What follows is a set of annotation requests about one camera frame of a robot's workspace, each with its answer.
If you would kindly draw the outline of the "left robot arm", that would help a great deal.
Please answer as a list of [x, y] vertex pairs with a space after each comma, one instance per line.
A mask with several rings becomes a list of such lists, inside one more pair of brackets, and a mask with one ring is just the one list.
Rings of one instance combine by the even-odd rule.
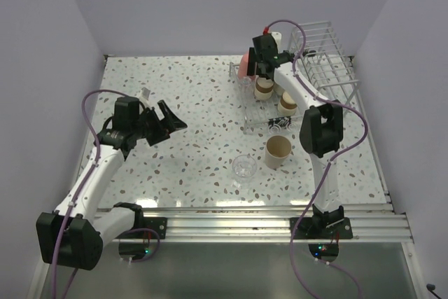
[[108, 243], [122, 234], [139, 237], [149, 229], [137, 204], [118, 202], [100, 219], [95, 214], [111, 179], [139, 140], [153, 146], [187, 127], [164, 101], [157, 105], [161, 118], [137, 97], [117, 98], [112, 126], [94, 135], [90, 165], [56, 209], [41, 213], [36, 221], [44, 263], [92, 270]]

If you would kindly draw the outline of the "steel cup with cork band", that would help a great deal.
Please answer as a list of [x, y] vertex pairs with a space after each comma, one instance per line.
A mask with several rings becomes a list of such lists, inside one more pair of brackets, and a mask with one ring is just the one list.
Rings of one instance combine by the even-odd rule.
[[274, 83], [274, 92], [278, 95], [278, 96], [282, 96], [282, 94], [284, 93], [284, 89], [278, 84], [278, 83]]

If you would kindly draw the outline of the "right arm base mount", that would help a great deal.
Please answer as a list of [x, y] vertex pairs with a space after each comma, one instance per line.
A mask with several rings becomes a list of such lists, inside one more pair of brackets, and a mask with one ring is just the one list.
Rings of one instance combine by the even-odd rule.
[[351, 222], [348, 218], [328, 228], [320, 229], [312, 219], [304, 217], [298, 225], [294, 240], [309, 241], [308, 250], [313, 258], [324, 262], [334, 262], [339, 256], [340, 242], [354, 238]]

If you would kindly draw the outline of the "small clear glass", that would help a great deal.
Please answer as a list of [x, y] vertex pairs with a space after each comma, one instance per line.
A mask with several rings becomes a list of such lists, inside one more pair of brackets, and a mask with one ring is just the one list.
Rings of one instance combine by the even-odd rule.
[[251, 91], [253, 79], [250, 76], [243, 76], [242, 78], [238, 78], [238, 83], [240, 93], [245, 95], [247, 92]]

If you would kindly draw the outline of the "beige plastic cup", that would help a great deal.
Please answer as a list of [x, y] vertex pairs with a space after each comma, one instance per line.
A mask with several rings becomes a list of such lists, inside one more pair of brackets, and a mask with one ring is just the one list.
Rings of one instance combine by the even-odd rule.
[[267, 140], [265, 147], [265, 164], [270, 169], [277, 169], [291, 154], [292, 146], [288, 138], [275, 135]]

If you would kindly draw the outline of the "large clear glass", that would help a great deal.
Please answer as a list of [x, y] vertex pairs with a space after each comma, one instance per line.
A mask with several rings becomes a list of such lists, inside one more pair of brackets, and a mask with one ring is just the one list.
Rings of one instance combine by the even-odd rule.
[[257, 169], [257, 162], [250, 154], [237, 156], [232, 162], [234, 185], [241, 187], [249, 182], [257, 172]]

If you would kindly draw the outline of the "pink plastic cup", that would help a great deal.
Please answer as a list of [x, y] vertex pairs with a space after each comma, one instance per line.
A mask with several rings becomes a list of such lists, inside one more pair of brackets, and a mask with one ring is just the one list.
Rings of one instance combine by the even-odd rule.
[[249, 52], [246, 52], [240, 60], [239, 68], [237, 72], [238, 79], [243, 79], [247, 77], [248, 72], [248, 65], [249, 65]]

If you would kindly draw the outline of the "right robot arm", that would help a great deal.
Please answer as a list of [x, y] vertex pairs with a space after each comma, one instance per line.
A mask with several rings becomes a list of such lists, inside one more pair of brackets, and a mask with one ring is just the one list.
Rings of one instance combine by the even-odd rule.
[[288, 51], [278, 51], [271, 33], [253, 38], [249, 48], [248, 74], [274, 81], [303, 112], [299, 140], [310, 155], [316, 191], [312, 202], [311, 229], [318, 237], [329, 237], [344, 220], [339, 198], [336, 162], [330, 160], [343, 140], [343, 112], [338, 101], [330, 101], [295, 69]]

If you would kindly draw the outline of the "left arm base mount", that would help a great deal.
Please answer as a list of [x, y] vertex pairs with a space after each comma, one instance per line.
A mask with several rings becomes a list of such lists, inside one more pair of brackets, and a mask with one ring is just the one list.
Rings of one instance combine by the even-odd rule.
[[166, 238], [167, 219], [147, 218], [140, 228], [124, 231], [117, 237], [119, 256], [128, 263], [142, 263], [153, 258]]

